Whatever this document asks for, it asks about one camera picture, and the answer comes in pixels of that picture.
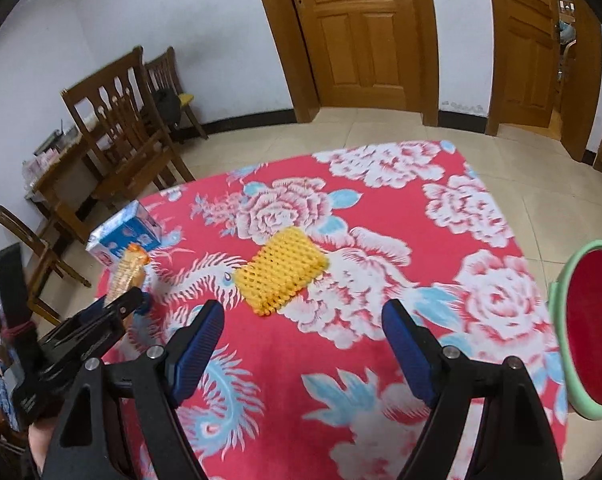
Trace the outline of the person's left hand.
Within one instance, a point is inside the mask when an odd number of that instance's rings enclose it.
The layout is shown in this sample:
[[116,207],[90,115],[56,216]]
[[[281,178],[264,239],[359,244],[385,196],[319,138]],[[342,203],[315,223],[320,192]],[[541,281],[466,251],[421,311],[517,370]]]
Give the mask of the person's left hand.
[[34,471],[40,474],[44,468],[48,448],[58,422],[57,417],[40,419],[29,426],[28,442]]

